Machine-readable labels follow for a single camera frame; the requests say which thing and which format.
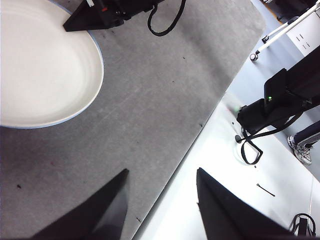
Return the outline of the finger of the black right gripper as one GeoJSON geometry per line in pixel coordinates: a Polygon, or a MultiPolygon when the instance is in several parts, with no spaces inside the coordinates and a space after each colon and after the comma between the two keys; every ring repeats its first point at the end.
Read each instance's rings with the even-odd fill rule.
{"type": "Polygon", "coordinates": [[[101,30],[102,19],[99,14],[99,5],[94,0],[90,6],[83,0],[71,16],[63,24],[66,32],[101,30]]]}

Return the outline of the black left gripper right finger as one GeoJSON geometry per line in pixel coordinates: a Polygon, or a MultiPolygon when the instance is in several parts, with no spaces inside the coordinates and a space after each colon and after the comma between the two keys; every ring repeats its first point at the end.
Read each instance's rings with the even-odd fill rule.
{"type": "Polygon", "coordinates": [[[295,240],[298,237],[257,211],[210,176],[196,172],[198,207],[208,240],[295,240]]]}

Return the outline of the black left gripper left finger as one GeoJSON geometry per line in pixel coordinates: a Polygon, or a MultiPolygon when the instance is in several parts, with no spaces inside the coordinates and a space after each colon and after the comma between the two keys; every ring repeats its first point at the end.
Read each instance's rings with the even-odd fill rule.
{"type": "Polygon", "coordinates": [[[36,233],[33,240],[119,240],[127,211],[123,169],[83,203],[36,233]]]}

